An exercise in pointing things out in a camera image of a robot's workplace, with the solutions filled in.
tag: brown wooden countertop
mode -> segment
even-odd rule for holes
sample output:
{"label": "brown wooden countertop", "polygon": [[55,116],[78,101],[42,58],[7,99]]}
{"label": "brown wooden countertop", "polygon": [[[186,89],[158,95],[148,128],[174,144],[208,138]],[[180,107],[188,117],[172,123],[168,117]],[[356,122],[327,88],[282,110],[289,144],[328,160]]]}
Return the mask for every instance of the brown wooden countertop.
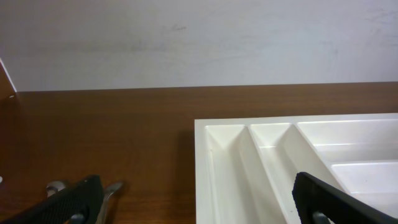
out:
{"label": "brown wooden countertop", "polygon": [[108,221],[195,223],[194,119],[355,113],[398,113],[398,83],[18,93],[0,103],[0,220],[99,174],[128,183]]}

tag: tray compartment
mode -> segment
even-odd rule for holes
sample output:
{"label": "tray compartment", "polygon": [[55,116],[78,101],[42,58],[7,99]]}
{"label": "tray compartment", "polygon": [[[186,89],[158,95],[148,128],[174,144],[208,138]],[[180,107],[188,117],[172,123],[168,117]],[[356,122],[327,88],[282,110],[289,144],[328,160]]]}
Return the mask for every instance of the tray compartment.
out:
{"label": "tray compartment", "polygon": [[292,196],[298,172],[308,172],[341,189],[326,165],[293,124],[254,124],[250,125],[250,130],[288,223],[300,223]]}
{"label": "tray compartment", "polygon": [[398,218],[398,162],[335,164],[332,169],[351,196]]}
{"label": "tray compartment", "polygon": [[207,126],[216,223],[285,223],[244,125]]}
{"label": "tray compartment", "polygon": [[298,124],[328,162],[398,159],[398,120],[327,121]]}

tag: black plastic object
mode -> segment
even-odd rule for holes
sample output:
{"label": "black plastic object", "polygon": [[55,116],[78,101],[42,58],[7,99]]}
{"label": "black plastic object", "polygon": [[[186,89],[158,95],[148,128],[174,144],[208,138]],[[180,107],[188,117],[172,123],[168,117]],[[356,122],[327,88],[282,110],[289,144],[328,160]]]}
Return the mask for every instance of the black plastic object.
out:
{"label": "black plastic object", "polygon": [[329,219],[336,224],[398,224],[397,219],[306,172],[297,174],[292,193],[303,224],[326,224]]}
{"label": "black plastic object", "polygon": [[103,199],[101,179],[91,175],[1,224],[64,224],[76,214],[84,216],[83,223],[94,224]]}

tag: wooden surface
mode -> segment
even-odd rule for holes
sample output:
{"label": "wooden surface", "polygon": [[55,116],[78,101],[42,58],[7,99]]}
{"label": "wooden surface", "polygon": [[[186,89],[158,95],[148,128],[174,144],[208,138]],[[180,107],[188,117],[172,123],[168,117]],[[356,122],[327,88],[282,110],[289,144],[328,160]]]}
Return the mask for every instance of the wooden surface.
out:
{"label": "wooden surface", "polygon": [[113,223],[195,223],[194,119],[397,113],[398,83],[18,93],[0,104],[0,220],[55,179],[125,180]]}
{"label": "wooden surface", "polygon": [[3,100],[10,95],[13,95],[14,93],[14,89],[12,88],[11,83],[8,80],[6,71],[0,63],[0,100]]}

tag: white cutlery tray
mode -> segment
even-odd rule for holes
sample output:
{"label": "white cutlery tray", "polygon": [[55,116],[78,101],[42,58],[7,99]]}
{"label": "white cutlery tray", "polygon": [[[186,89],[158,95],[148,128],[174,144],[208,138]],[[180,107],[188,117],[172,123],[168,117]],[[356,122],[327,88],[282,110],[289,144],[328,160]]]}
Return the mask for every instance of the white cutlery tray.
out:
{"label": "white cutlery tray", "polygon": [[398,218],[398,113],[195,121],[197,224],[300,223],[304,171]]}

